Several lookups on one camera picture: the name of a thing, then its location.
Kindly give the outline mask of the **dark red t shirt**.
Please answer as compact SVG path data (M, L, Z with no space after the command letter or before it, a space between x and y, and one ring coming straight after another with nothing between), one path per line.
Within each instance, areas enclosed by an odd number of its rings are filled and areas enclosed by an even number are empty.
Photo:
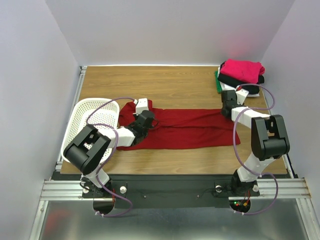
M197 149L233 145L232 120L225 118L220 109L162 109L148 107L155 114L147 137L135 146L120 146L121 151L139 149Z

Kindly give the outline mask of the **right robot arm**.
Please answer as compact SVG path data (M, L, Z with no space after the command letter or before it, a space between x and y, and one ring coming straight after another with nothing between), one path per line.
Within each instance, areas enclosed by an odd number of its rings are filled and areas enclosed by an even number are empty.
M236 141L237 124L250 129L251 153L245 162L236 155L241 167L232 175L230 190L240 196L254 189L254 185L271 163L290 151L290 141L284 118L255 111L244 105L245 90L221 92L221 114L233 121L232 140Z

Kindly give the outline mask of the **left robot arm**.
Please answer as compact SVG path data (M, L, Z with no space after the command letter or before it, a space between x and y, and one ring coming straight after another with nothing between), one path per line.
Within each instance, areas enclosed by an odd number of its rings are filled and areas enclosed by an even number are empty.
M102 164L111 158L107 150L117 147L133 147L141 143L153 127L155 114L143 110L134 115L134 121L117 127L113 122L103 120L86 123L89 111L74 110L64 134L60 154L64 161L71 163L90 181L89 189L100 197L111 193L111 178L102 170Z

